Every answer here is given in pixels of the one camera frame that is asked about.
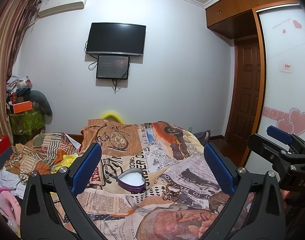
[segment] screw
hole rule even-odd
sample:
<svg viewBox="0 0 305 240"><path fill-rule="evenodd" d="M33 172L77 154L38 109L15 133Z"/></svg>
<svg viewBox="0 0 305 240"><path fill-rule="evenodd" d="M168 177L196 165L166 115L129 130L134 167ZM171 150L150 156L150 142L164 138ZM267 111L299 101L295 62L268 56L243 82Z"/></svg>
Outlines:
<svg viewBox="0 0 305 240"><path fill-rule="evenodd" d="M35 177L37 174L38 174L38 171L32 171L32 172L30 173L30 176Z"/></svg>
<svg viewBox="0 0 305 240"><path fill-rule="evenodd" d="M59 168L59 172L60 172L60 173L65 173L67 170L68 170L67 167L61 167L61 168Z"/></svg>
<svg viewBox="0 0 305 240"><path fill-rule="evenodd" d="M273 171L268 171L268 175L269 175L270 177L275 177L275 173L274 173Z"/></svg>
<svg viewBox="0 0 305 240"><path fill-rule="evenodd" d="M244 168L244 167L239 167L237 170L238 170L239 173L246 173L247 172L246 168Z"/></svg>

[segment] blue gripper pad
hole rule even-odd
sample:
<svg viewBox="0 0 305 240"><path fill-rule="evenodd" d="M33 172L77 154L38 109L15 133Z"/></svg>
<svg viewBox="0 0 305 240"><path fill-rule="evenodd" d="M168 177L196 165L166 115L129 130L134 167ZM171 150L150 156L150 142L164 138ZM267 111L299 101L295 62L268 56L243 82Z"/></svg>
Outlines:
<svg viewBox="0 0 305 240"><path fill-rule="evenodd" d="M272 125L267 128L267 134L286 145L291 144L293 141L289 133L286 133Z"/></svg>
<svg viewBox="0 0 305 240"><path fill-rule="evenodd" d="M218 149L216 149L215 151L213 147L215 148L212 143L207 144L205 146L205 160L208 166L210 167L212 173L214 174L219 186L221 187L222 192L232 196L236 190L234 184L235 180L223 161L230 162L227 164L230 166L231 169L234 170L234 172L236 170L236 167L229 158L224 157Z"/></svg>
<svg viewBox="0 0 305 240"><path fill-rule="evenodd" d="M76 174L73 176L73 186L71 192L75 197L85 190L94 170L96 169L101 159L101 154L101 146L96 143L94 147L92 147L90 153L83 161Z"/></svg>

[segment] white air conditioner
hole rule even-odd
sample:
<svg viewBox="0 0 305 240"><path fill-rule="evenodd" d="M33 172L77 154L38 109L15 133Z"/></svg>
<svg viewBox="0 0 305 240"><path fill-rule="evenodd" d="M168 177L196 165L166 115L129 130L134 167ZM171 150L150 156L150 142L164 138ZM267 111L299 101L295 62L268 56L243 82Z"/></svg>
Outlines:
<svg viewBox="0 0 305 240"><path fill-rule="evenodd" d="M39 9L39 17L52 14L83 9L86 0L44 0Z"/></svg>

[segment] yellow tube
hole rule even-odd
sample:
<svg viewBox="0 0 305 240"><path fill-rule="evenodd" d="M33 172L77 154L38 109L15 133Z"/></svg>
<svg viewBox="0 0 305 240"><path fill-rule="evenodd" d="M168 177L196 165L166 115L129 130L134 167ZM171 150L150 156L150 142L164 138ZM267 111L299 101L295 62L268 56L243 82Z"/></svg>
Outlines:
<svg viewBox="0 0 305 240"><path fill-rule="evenodd" d="M122 124L125 124L124 120L120 117L119 114L116 114L114 112L107 112L107 113L104 113L100 119L108 119L108 118L113 118L115 119L117 122L119 123L122 123Z"/></svg>

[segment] toilet paper roll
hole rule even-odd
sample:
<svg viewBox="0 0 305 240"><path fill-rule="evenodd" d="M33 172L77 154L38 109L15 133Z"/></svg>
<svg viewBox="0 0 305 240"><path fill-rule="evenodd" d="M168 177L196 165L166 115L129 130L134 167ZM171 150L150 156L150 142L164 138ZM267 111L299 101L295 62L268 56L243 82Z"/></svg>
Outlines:
<svg viewBox="0 0 305 240"><path fill-rule="evenodd" d="M17 83L17 89L22 89L22 88L25 88L27 86L27 80L24 80L24 81L20 81Z"/></svg>

